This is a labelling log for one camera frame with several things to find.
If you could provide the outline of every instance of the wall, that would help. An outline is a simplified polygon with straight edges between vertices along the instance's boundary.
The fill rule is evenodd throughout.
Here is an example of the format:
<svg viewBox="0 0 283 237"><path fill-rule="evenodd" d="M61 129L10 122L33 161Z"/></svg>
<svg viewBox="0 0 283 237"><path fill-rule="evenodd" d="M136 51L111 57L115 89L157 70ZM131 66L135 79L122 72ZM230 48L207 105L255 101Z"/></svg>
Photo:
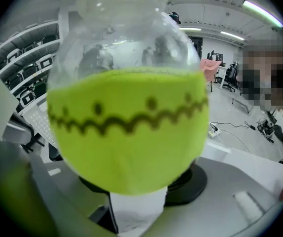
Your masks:
<svg viewBox="0 0 283 237"><path fill-rule="evenodd" d="M220 40L203 38L202 59L207 59L207 54L211 53L213 50L214 53L223 54L223 62L226 63L227 67L233 63L235 57L237 57L239 53L239 48L236 46Z"/></svg>

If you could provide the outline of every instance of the black base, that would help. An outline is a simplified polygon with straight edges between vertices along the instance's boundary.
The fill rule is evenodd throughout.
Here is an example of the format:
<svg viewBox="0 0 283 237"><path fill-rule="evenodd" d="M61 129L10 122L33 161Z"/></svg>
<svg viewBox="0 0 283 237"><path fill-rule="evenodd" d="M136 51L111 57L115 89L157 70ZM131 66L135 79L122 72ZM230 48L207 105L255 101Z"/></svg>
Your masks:
<svg viewBox="0 0 283 237"><path fill-rule="evenodd" d="M165 206L188 204L196 199L207 184L207 175L198 165L192 164L177 180L168 186Z"/></svg>

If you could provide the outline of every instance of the ceiling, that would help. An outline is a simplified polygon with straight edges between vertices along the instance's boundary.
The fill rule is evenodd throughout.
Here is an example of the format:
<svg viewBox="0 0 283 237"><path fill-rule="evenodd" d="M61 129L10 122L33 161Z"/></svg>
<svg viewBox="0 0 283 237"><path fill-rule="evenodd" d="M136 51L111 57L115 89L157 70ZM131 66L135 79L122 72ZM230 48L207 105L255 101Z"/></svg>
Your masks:
<svg viewBox="0 0 283 237"><path fill-rule="evenodd" d="M269 0L249 0L283 23L283 18ZM270 31L280 31L274 25L252 11L242 8L244 0L171 0L166 12L179 14L181 27L199 27L200 32L192 36L208 37L232 45L243 47L250 39ZM5 41L12 33L22 31L27 25L41 23L47 19L57 19L61 5L73 5L75 0L17 0L0 20L0 41ZM245 40L225 37L225 31Z"/></svg>

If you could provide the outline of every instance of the pink cloth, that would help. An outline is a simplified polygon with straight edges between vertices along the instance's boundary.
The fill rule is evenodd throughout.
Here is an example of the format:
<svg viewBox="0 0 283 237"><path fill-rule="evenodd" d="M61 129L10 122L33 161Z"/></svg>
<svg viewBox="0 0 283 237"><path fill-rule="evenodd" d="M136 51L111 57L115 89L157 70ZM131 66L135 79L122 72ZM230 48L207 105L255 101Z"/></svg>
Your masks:
<svg viewBox="0 0 283 237"><path fill-rule="evenodd" d="M201 60L200 68L204 72L206 81L213 81L220 64L221 61L211 61L208 59Z"/></svg>

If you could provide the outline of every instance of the black wavy line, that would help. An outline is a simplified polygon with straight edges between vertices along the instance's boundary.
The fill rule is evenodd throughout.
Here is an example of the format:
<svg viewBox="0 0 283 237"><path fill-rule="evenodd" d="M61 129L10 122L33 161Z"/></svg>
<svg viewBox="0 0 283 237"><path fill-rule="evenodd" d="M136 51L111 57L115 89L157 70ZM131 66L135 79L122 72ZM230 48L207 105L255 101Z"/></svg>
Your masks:
<svg viewBox="0 0 283 237"><path fill-rule="evenodd" d="M169 119L172 124L177 124L179 118L182 114L185 114L188 119L192 118L193 112L195 109L198 109L199 111L202 111L202 108L204 105L208 103L208 99L203 99L200 103L192 103L190 106L180 106L175 113L170 112L169 110L162 110L160 111L157 116L150 117L147 114L137 114L133 119L126 123L124 120L122 120L119 117L111 116L105 120L102 124L97 124L95 121L91 119L87 119L83 123L79 123L75 121L74 119L71 119L70 121L65 121L64 118L58 118L54 114L52 114L52 107L51 105L48 105L48 117L51 122L55 122L60 128L62 125L65 126L67 132L71 131L72 127L76 127L81 134L85 134L86 130L90 127L96 128L99 133L104 136L106 134L107 129L112 125L118 125L122 127L126 133L133 133L134 128L137 126L139 122L147 122L149 123L150 127L153 130L156 130L159 128L160 122L163 119ZM68 112L64 108L64 114L67 116Z"/></svg>

